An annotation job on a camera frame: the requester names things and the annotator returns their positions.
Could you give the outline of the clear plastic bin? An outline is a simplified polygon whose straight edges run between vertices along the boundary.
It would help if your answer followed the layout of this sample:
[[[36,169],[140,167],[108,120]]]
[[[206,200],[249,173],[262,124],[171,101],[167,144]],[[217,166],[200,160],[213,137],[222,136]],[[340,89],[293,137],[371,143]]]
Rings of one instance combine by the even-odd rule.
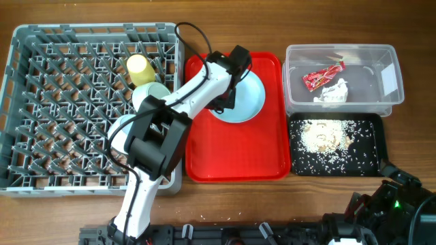
[[[339,61],[345,69],[325,85],[347,82],[344,103],[314,102],[322,88],[311,92],[302,77]],[[403,78],[396,50],[388,44],[294,44],[286,49],[283,92],[287,113],[362,112],[388,116],[392,107],[403,103]]]

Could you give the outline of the light blue plate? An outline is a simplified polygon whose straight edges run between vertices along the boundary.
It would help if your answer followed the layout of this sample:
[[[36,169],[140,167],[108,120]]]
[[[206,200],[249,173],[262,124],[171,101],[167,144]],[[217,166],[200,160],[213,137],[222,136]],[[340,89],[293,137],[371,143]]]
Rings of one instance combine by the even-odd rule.
[[[266,91],[263,82],[252,71],[236,85],[233,109],[226,108],[222,113],[211,110],[217,119],[227,123],[243,123],[254,118],[263,108]]]

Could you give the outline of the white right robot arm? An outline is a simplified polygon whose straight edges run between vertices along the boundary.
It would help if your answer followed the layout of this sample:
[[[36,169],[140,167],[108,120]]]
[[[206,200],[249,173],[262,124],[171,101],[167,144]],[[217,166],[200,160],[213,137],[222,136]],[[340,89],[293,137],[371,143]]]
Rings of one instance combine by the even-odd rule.
[[[354,193],[343,214],[325,214],[320,244],[434,244],[435,193],[386,159],[372,195]]]

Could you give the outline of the red candy wrapper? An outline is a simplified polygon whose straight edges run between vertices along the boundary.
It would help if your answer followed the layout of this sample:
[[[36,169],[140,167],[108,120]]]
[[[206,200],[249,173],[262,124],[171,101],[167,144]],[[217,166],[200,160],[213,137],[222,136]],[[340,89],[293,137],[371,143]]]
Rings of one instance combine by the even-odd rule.
[[[310,92],[329,83],[338,73],[345,70],[345,63],[339,61],[335,65],[304,75],[302,81]]]

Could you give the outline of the light blue bowl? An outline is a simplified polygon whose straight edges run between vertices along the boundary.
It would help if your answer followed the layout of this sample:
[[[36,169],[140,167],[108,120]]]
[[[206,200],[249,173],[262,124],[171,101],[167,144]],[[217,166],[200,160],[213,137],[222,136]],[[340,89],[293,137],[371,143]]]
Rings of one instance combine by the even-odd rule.
[[[108,130],[108,138],[112,137],[112,134],[127,120],[130,118],[133,118],[135,114],[126,114],[123,116],[120,116],[115,120],[115,122],[112,124],[112,126]],[[114,148],[117,152],[127,154],[124,149],[124,145],[127,139],[127,136],[130,132],[131,126],[133,123],[129,123],[127,126],[123,127],[114,137],[112,142],[110,143],[110,146]]]

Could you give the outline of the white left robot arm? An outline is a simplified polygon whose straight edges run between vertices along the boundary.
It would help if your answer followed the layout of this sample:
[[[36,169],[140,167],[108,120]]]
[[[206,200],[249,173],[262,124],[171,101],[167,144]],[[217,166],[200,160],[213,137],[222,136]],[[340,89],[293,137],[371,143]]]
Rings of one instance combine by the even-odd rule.
[[[236,85],[252,66],[250,52],[236,46],[229,55],[218,51],[202,61],[201,70],[183,87],[157,99],[142,100],[135,116],[112,129],[113,142],[128,127],[122,147],[129,172],[120,212],[108,225],[108,237],[116,244],[136,244],[150,224],[151,207],[161,181],[179,164],[193,119],[204,109],[222,112],[234,108]]]

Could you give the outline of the green bowl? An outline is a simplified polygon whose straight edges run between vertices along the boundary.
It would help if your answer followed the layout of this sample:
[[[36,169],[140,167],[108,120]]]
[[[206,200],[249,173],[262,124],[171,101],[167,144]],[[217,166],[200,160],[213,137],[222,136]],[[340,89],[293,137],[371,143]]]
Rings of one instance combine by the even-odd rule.
[[[140,104],[149,95],[152,95],[157,99],[162,99],[163,97],[170,94],[170,90],[166,86],[158,82],[149,82],[137,86],[131,95],[134,110],[138,112],[140,109]]]

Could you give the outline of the white napkin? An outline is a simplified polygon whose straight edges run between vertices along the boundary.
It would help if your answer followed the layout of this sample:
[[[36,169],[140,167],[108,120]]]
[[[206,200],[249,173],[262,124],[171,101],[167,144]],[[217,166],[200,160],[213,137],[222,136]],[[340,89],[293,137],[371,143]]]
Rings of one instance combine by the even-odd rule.
[[[322,89],[322,93],[319,97],[314,97],[314,102],[322,103],[345,103],[348,96],[347,81],[340,78],[338,82],[330,87]]]

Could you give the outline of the yellow plastic cup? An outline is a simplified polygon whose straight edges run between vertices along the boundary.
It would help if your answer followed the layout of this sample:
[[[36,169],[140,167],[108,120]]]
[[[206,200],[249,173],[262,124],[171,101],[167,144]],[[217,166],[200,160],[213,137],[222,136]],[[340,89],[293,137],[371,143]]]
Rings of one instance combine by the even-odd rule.
[[[155,70],[149,60],[141,54],[135,54],[128,58],[127,70],[135,86],[155,81]]]

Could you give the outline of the red plastic tray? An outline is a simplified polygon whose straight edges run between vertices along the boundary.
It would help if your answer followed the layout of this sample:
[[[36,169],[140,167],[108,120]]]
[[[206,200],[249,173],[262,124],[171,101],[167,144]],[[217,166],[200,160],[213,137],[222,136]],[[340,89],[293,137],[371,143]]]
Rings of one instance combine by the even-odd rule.
[[[253,73],[266,100],[259,114],[228,123],[202,110],[193,120],[185,169],[196,182],[279,180],[291,169],[281,64],[270,52],[252,52]]]

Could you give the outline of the grey dishwasher rack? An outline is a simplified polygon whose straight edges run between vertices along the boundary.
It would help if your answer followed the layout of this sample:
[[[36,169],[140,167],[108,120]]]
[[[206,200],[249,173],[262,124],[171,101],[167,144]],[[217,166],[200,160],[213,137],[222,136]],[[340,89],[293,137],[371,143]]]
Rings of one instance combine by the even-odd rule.
[[[169,22],[17,27],[1,83],[1,194],[124,195],[124,155],[108,130],[134,113],[130,56],[145,56],[175,91],[185,49]]]

